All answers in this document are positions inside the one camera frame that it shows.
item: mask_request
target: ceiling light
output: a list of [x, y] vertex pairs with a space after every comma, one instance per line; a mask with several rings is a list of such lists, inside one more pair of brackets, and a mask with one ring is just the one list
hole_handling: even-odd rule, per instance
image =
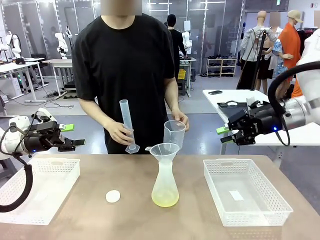
[[224, 4], [224, 3], [225, 3], [225, 1], [207, 1], [207, 2], [202, 1], [202, 2], [200, 2], [200, 4]]

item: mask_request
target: clothing rack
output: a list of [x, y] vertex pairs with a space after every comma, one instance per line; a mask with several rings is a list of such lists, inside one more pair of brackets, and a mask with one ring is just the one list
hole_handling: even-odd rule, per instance
[[300, 37], [301, 45], [300, 45], [300, 55], [305, 50], [305, 40], [309, 38], [314, 32], [317, 30], [317, 28], [310, 28], [310, 27], [305, 27], [305, 28], [298, 28], [296, 31]]

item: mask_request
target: smartphone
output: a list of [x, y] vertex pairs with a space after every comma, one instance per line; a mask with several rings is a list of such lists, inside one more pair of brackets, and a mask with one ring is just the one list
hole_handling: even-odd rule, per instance
[[211, 91], [209, 92], [210, 95], [216, 95], [216, 94], [222, 94], [222, 91], [217, 90], [217, 91]]

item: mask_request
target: human hand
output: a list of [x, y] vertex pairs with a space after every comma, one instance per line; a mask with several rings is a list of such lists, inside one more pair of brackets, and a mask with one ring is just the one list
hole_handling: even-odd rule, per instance
[[176, 121], [183, 122], [185, 125], [185, 131], [189, 130], [189, 118], [180, 109], [172, 110], [172, 117]]
[[119, 144], [129, 146], [134, 141], [132, 137], [127, 136], [132, 134], [131, 131], [126, 129], [121, 122], [113, 121], [105, 129], [109, 132], [111, 138]]
[[283, 58], [283, 59], [290, 59], [290, 60], [291, 60], [291, 59], [294, 58], [294, 56], [291, 55], [291, 54], [289, 54], [289, 53], [287, 53], [287, 54], [283, 54], [283, 55], [282, 55], [282, 58]]

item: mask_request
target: orange shirt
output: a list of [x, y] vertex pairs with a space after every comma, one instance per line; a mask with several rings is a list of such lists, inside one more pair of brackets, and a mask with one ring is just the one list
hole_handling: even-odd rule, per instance
[[293, 89], [293, 92], [292, 92], [292, 94], [291, 94], [291, 98], [292, 98], [292, 99], [293, 99], [293, 98], [297, 98], [297, 97], [300, 97], [300, 96], [302, 96], [302, 95], [303, 95], [303, 93], [302, 93], [302, 91], [301, 91], [299, 82], [298, 82], [298, 80], [296, 79], [296, 80], [295, 80], [295, 84], [294, 84], [294, 89]]
[[279, 40], [281, 41], [284, 54], [293, 55], [293, 59], [285, 59], [284, 65], [288, 68], [294, 68], [297, 62], [300, 60], [300, 37], [295, 29], [289, 23], [285, 25], [282, 33], [279, 35]]

